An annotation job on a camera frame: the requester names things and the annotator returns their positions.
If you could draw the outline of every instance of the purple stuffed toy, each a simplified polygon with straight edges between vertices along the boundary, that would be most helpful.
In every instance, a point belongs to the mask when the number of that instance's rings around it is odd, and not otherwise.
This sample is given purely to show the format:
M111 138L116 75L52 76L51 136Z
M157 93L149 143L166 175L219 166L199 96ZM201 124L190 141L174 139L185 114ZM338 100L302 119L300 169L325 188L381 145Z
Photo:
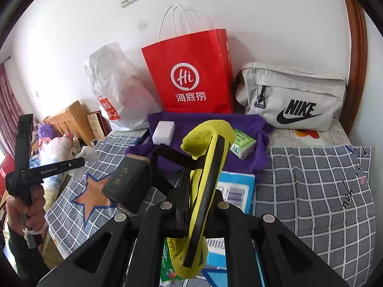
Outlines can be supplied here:
M58 137L58 134L51 124L43 124L39 127L39 139L49 137L51 139Z

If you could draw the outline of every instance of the wooden bed frame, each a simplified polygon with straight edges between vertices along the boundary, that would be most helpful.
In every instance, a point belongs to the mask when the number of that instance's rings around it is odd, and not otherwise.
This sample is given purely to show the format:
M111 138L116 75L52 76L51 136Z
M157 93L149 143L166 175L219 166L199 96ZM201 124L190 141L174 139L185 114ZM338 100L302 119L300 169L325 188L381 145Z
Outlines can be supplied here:
M94 135L87 114L87 109L77 100L63 112L47 117L43 122L51 124L59 136L63 136L64 133L72 133L75 137L81 138L87 146L91 146Z

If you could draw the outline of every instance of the human hand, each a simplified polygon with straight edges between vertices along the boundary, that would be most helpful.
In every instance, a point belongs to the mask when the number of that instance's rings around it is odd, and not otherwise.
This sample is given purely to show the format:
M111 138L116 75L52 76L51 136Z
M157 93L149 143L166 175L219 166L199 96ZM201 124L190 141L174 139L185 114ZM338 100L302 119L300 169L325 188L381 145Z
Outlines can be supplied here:
M32 191L32 202L32 205L28 207L19 197L8 195L6 199L8 225L13 231L19 233L21 236L24 236L24 233L19 218L19 212L29 216L26 221L28 228L32 228L34 231L38 232L45 225L45 198L42 185L39 185Z

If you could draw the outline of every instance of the red curtain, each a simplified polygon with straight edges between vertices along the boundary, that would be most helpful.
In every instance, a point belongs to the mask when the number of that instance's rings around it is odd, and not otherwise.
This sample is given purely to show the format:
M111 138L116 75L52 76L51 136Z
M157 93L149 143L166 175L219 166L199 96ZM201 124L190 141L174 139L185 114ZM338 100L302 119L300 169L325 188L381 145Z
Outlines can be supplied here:
M15 157L15 141L19 115L23 114L6 77L4 64L0 65L0 147Z

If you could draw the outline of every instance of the white paper bag handle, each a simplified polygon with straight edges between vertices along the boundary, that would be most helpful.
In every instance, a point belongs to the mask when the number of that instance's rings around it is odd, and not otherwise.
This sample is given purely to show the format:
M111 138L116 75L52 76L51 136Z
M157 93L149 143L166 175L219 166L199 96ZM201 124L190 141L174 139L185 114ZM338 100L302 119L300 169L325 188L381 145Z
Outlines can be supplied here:
M181 5L186 5L187 7L189 7L193 12L194 12L194 14L196 14L197 15L197 17L198 17L198 19L200 20L200 24L201 24L201 30L203 31L204 29L203 29L203 24L202 24L202 19L200 18L200 15L198 15L198 13L196 12L196 10L194 9L194 8L191 8L188 4L186 4L186 3L183 3L183 2L181 2L180 4L178 4L178 7L179 8L181 8L180 6ZM175 21L174 21L174 14L175 14L175 10L177 9L177 7L175 7L174 9L173 9L173 27L174 27L174 33L175 33L175 36L177 36L177 31L176 31L176 29L175 29Z
M186 21L186 25L187 25L187 28L188 28L188 34L190 34L190 27L189 27L188 19L186 18L185 13L183 12L183 9L182 9L181 6L180 6L180 5L182 5L182 4L184 4L184 5L188 6L188 7L190 7L190 6L187 5L186 3L180 3L180 4L178 4L178 3L173 3L173 4L170 5L170 6L168 7L168 9L166 10L165 15L164 15L163 18L162 18L162 22L161 22L161 26L160 26L160 32L158 33L158 42L161 41L161 30L162 30L163 22L165 21L166 14L168 13L168 11L169 11L173 6L176 6L176 7L174 8L174 10L173 10L173 27L174 27L175 35L177 36L177 31L176 31L176 29L175 29L175 21L174 21L174 11L176 10L176 8L179 8L179 9L181 10L181 13L183 14L183 17L185 18L185 21ZM202 20L201 20L200 16L197 14L197 12L195 11L195 9L192 9L192 8L191 8L191 10L193 10L193 12L198 16L198 18L199 18L199 20L200 20L200 23L201 23L202 30L203 30L203 24L202 24Z

